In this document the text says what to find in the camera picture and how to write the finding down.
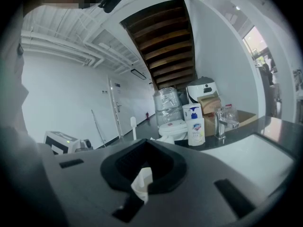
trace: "hand soap bottle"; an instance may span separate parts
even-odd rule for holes
[[[198,107],[190,108],[193,112],[191,119],[186,121],[188,131],[188,144],[190,146],[199,146],[205,142],[204,133],[204,118],[198,118],[195,109]]]

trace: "black slot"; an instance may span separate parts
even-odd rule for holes
[[[216,181],[214,184],[239,218],[256,208],[228,179]]]
[[[61,168],[67,168],[67,167],[75,166],[75,165],[78,165],[81,163],[84,163],[84,161],[81,159],[75,159],[75,160],[71,160],[71,161],[61,162],[61,163],[59,163],[59,165],[61,166]]]
[[[185,179],[187,165],[177,152],[157,142],[141,140],[132,146],[107,157],[101,164],[101,174],[115,190],[128,193],[127,199],[112,215],[128,223],[144,206],[131,188],[131,184],[144,167],[150,167],[153,182],[148,185],[148,195],[171,192]]]
[[[212,91],[212,88],[211,87],[209,87],[209,88],[204,88],[204,93],[209,93],[209,92],[211,92]]]

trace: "wooden staircase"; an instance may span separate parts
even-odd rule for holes
[[[183,0],[148,7],[121,24],[140,52],[156,89],[182,89],[196,78],[194,40]]]

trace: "white machine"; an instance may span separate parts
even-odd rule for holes
[[[175,120],[159,127],[161,136],[172,136],[174,140],[187,140],[187,125],[184,120]]]
[[[190,104],[197,104],[201,96],[218,96],[217,86],[214,80],[208,77],[201,77],[191,82],[187,87],[187,97]]]
[[[45,132],[44,143],[52,148],[55,155],[93,149],[89,140],[76,139],[58,131]]]

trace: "plastic wrap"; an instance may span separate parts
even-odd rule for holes
[[[155,91],[153,95],[156,111],[179,107],[181,105],[177,90],[173,87],[165,87]]]
[[[238,110],[232,106],[226,106],[223,110],[224,119],[239,122]]]
[[[182,106],[156,111],[156,118],[158,126],[175,120],[184,119]]]
[[[183,119],[183,110],[177,90],[162,88],[153,95],[158,126]]]

